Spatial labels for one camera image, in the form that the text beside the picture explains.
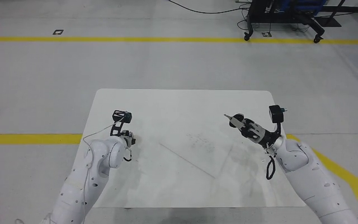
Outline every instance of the metal stand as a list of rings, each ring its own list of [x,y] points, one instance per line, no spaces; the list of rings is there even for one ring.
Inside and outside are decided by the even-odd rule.
[[[247,29],[244,39],[248,41],[253,34],[253,28],[251,24],[266,23],[266,24],[303,24],[309,25],[316,33],[313,42],[318,43],[322,40],[321,36],[324,33],[324,29],[316,23],[311,16],[305,13],[295,12],[288,10],[288,12],[275,13],[276,1],[273,2],[271,10],[266,12],[267,1],[252,0],[250,9],[247,14]]]
[[[337,22],[337,20],[335,20],[335,18],[333,17],[336,15],[336,13],[338,12],[338,10],[340,9],[340,7],[343,5],[344,2],[345,0],[340,1],[337,8],[332,12],[330,17],[317,17],[315,19],[322,27],[342,27],[341,24]]]

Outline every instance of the white cable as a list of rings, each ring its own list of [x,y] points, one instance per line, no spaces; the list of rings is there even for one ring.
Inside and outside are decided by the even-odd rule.
[[[92,166],[92,164],[93,164],[93,159],[94,159],[94,157],[95,157],[95,154],[93,153],[93,149],[92,149],[91,145],[88,144],[88,142],[86,142],[86,140],[84,140],[84,139],[85,139],[85,138],[88,138],[88,137],[90,137],[90,136],[94,136],[95,134],[98,134],[99,132],[103,132],[103,131],[106,130],[107,128],[109,128],[109,127],[111,127],[111,126],[117,124],[118,122],[121,122],[123,119],[124,119],[124,117],[122,117],[119,121],[114,122],[113,124],[111,124],[111,125],[105,127],[104,129],[102,129],[102,130],[100,130],[100,131],[98,131],[98,132],[95,132],[95,133],[93,133],[93,134],[89,134],[89,135],[87,135],[87,136],[85,136],[85,137],[82,138],[82,140],[85,142],[85,144],[88,145],[89,151],[91,151],[91,153],[92,153],[92,160],[91,160],[91,163],[90,163],[91,165],[90,165],[90,166],[87,166],[87,175],[86,175],[86,179],[85,179],[84,185],[83,185],[83,214],[84,214],[84,216],[83,216],[83,222],[82,222],[83,224],[84,224],[84,220],[86,219],[86,192],[85,192],[85,190],[86,190],[86,183],[87,183],[87,180],[88,180],[88,176],[89,176],[89,174],[90,174],[90,167]]]

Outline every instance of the black cable on floor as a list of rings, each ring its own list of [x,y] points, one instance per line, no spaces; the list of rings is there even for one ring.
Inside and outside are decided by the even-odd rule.
[[[187,8],[185,6],[182,6],[181,4],[179,3],[176,3],[176,2],[173,2],[172,0],[169,0],[171,3],[174,3],[182,8],[185,8],[186,10],[189,10],[189,11],[192,11],[192,12],[197,12],[197,13],[202,13],[202,14],[221,14],[221,13],[226,13],[226,12],[232,12],[232,11],[236,11],[236,10],[242,10],[241,6],[238,7],[238,8],[235,8],[233,10],[226,10],[226,11],[222,11],[222,12],[200,12],[200,11],[197,11],[197,10],[192,10],[190,8]]]

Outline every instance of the black frame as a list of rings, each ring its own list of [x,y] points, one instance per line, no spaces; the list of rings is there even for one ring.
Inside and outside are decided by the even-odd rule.
[[[245,40],[249,40],[253,34],[252,24],[266,23],[266,24],[303,24],[309,25],[317,35],[314,42],[318,43],[324,34],[324,29],[312,19],[311,15],[294,10],[287,12],[275,13],[277,0],[274,0],[269,12],[266,12],[267,6],[271,3],[270,0],[252,0],[251,6],[247,13],[247,29],[245,32]]]

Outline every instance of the robotic hand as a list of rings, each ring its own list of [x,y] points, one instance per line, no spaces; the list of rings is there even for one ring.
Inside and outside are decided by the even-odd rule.
[[[110,168],[117,169],[123,159],[131,161],[130,147],[135,144],[133,133],[128,130],[121,132],[123,124],[130,123],[131,113],[116,110],[112,117],[115,123],[110,137],[104,141],[93,140],[89,144],[84,159],[65,179],[53,211],[42,223],[82,223],[105,188]],[[130,159],[124,157],[126,150],[130,151]]]
[[[277,124],[274,132],[244,118],[242,114],[225,116],[230,120],[229,125],[238,128],[242,136],[260,144],[267,154],[276,157],[297,195],[323,224],[358,224],[340,187],[312,149],[305,143],[285,139],[281,135],[285,109],[278,105],[269,108],[271,120]]]

